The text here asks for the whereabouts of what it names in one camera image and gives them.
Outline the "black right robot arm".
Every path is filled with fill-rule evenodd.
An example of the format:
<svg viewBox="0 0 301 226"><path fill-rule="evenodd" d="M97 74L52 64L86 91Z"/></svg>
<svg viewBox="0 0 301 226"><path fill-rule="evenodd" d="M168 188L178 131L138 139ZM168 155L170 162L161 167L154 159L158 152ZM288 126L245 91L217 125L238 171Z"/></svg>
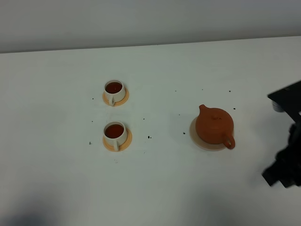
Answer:
<svg viewBox="0 0 301 226"><path fill-rule="evenodd" d="M288 145L275 156L262 176L269 186L280 182L285 188L301 186L301 82L268 94L276 112L287 113L294 123L289 129Z"/></svg>

